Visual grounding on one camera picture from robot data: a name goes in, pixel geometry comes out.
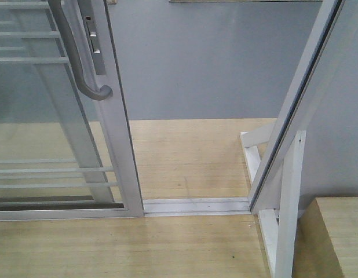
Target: aluminum door frame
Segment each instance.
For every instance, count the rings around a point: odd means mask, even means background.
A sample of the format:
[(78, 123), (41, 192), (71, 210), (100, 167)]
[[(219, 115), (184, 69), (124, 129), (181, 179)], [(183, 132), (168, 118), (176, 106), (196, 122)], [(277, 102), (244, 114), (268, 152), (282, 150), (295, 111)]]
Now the aluminum door frame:
[(292, 79), (290, 88), (273, 128), (265, 154), (249, 194), (252, 214), (263, 209), (278, 209), (280, 182), (278, 173), (297, 130), (308, 125), (307, 114), (314, 111), (323, 96), (305, 93), (320, 56), (334, 28), (345, 0), (323, 0), (312, 32)]

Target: glass panel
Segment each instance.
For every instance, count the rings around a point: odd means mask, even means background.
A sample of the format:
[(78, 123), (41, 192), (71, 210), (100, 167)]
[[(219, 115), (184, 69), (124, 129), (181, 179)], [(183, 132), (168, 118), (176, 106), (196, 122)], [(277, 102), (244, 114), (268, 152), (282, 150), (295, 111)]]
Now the glass panel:
[[(0, 9), (0, 32), (10, 32), (0, 34), (0, 206), (121, 202), (118, 187), (105, 184), (116, 177), (94, 103), (83, 98), (83, 110), (68, 63), (5, 60), (64, 57), (60, 38), (14, 33), (55, 30), (47, 9)], [(80, 170), (99, 167), (109, 170)]]

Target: curved metal handle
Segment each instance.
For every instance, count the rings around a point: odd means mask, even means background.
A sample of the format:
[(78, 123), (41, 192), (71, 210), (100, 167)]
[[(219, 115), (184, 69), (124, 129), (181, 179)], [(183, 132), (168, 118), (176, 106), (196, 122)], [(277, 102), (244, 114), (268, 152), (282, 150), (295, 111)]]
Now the curved metal handle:
[(80, 55), (77, 50), (71, 27), (68, 24), (67, 18), (62, 10), (61, 0), (48, 0), (48, 3), (64, 42), (64, 47), (67, 52), (68, 59), (70, 60), (77, 88), (81, 93), (90, 97), (92, 100), (105, 100), (107, 97), (112, 95), (112, 89), (109, 86), (103, 85), (98, 89), (98, 91), (95, 91), (85, 82)]

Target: glass door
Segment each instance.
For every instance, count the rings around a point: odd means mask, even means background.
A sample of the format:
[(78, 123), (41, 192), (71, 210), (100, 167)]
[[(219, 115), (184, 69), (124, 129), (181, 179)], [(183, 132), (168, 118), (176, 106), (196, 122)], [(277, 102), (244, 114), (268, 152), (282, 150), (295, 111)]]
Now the glass door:
[(141, 216), (104, 1), (0, 1), (0, 220)]

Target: light wood flooring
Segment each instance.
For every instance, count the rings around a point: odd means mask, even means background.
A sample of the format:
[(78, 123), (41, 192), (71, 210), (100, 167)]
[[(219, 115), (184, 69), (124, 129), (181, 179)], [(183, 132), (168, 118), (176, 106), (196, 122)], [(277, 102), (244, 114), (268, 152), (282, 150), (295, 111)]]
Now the light wood flooring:
[(255, 219), (0, 222), (0, 278), (267, 278)]
[(239, 133), (273, 120), (130, 121), (143, 199), (247, 196)]

